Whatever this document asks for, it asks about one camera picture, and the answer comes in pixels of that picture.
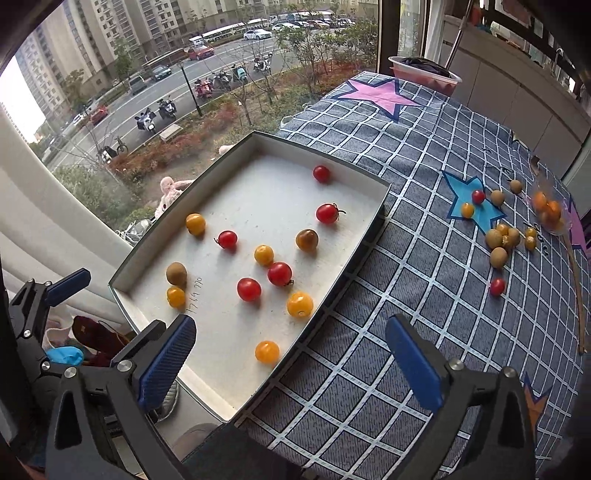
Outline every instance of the metal pole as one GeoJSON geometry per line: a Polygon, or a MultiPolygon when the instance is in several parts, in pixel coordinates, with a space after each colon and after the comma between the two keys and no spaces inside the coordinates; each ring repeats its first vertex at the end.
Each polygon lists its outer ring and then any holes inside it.
{"type": "Polygon", "coordinates": [[[462,23],[460,24],[460,29],[457,31],[456,39],[453,42],[452,49],[449,52],[449,56],[447,61],[445,62],[445,68],[449,70],[449,67],[452,65],[453,57],[456,55],[457,48],[460,46],[460,40],[462,39],[462,35],[464,34],[464,28],[468,24],[468,19],[472,14],[472,5],[474,5],[474,0],[468,0],[468,6],[466,8],[466,15],[462,18],[462,23]]]}
{"type": "Polygon", "coordinates": [[[195,102],[195,107],[197,108],[197,113],[199,116],[203,116],[203,112],[201,111],[201,107],[197,103],[197,99],[195,98],[195,94],[193,93],[193,89],[191,88],[191,84],[189,83],[189,79],[187,78],[187,74],[184,72],[184,65],[183,61],[181,60],[179,66],[183,72],[183,77],[185,77],[185,82],[187,82],[187,86],[189,87],[189,92],[191,92],[191,96],[193,97],[193,102],[195,102]]]}

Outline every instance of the blue glove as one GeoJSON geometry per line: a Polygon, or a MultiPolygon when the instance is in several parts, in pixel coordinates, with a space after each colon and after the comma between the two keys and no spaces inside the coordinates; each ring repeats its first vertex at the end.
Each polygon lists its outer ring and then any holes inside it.
{"type": "Polygon", "coordinates": [[[48,350],[49,360],[57,364],[80,365],[84,360],[82,350],[75,346],[61,346],[48,350]]]}

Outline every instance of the blue checkered tablecloth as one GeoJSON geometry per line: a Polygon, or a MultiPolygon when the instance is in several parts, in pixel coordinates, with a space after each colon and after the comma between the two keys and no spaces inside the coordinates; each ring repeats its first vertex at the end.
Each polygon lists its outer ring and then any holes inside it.
{"type": "MultiPolygon", "coordinates": [[[[362,73],[366,83],[387,77],[362,73]]],[[[392,184],[385,224],[363,244],[361,265],[347,276],[315,329],[236,424],[256,441],[326,479],[385,479],[429,421],[384,341],[385,322],[404,312],[446,358],[471,369],[512,365],[536,395],[550,391],[537,426],[538,473],[553,454],[577,396],[576,304],[566,247],[542,232],[544,252],[521,247],[504,269],[507,291],[488,293],[492,278],[483,233],[448,218],[454,199],[442,171],[478,177],[488,191],[503,187],[507,218],[523,231],[535,222],[527,197],[531,152],[512,132],[454,100],[410,82],[400,93],[398,121],[367,101],[335,99],[345,83],[298,114],[279,136],[350,161],[392,184]],[[524,193],[508,190],[514,170],[524,193]]],[[[566,199],[568,191],[541,166],[566,199]]],[[[582,272],[586,318],[589,269],[582,272]]],[[[472,407],[439,476],[451,472],[472,430],[472,407]]]]}

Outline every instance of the yellow cherry tomato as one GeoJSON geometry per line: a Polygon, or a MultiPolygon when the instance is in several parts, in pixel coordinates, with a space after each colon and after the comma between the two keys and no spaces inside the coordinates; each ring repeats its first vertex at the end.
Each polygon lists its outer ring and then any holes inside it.
{"type": "Polygon", "coordinates": [[[474,205],[468,202],[462,204],[462,208],[460,208],[460,213],[464,218],[472,218],[472,215],[474,215],[474,205]]]}
{"type": "Polygon", "coordinates": [[[505,223],[499,223],[496,229],[501,232],[501,235],[509,235],[509,227],[505,223]]]}
{"type": "Polygon", "coordinates": [[[270,340],[264,340],[255,348],[255,357],[263,364],[276,364],[279,360],[279,346],[270,340]]]}
{"type": "Polygon", "coordinates": [[[205,231],[205,218],[198,213],[191,213],[185,220],[185,225],[191,235],[199,236],[205,231]]]}
{"type": "Polygon", "coordinates": [[[287,299],[287,313],[292,317],[306,318],[312,314],[314,302],[312,297],[302,291],[297,291],[287,299]]]}
{"type": "Polygon", "coordinates": [[[271,265],[273,263],[273,258],[275,254],[273,253],[273,249],[269,247],[269,245],[259,245],[255,249],[255,260],[256,263],[266,267],[267,265],[271,265]]]}
{"type": "Polygon", "coordinates": [[[525,244],[525,247],[527,250],[529,250],[530,252],[533,252],[535,250],[537,242],[536,242],[534,236],[526,236],[524,244],[525,244]]]}
{"type": "Polygon", "coordinates": [[[525,231],[523,232],[523,235],[525,237],[528,237],[528,236],[536,237],[536,236],[538,236],[538,231],[535,228],[533,228],[532,226],[529,226],[528,228],[525,229],[525,231]]]}
{"type": "Polygon", "coordinates": [[[182,307],[185,304],[183,289],[178,287],[170,287],[166,291],[166,299],[172,308],[178,309],[179,307],[182,307]]]}

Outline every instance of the red car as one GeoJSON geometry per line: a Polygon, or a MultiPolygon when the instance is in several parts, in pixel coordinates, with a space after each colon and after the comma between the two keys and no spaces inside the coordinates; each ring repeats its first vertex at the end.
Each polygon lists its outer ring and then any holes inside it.
{"type": "Polygon", "coordinates": [[[200,45],[198,47],[190,48],[188,51],[189,60],[203,60],[207,57],[213,57],[215,52],[213,48],[207,45],[200,45]]]}
{"type": "Polygon", "coordinates": [[[107,115],[109,115],[107,107],[105,107],[104,105],[100,106],[90,114],[90,121],[93,125],[97,125],[107,115]]]}

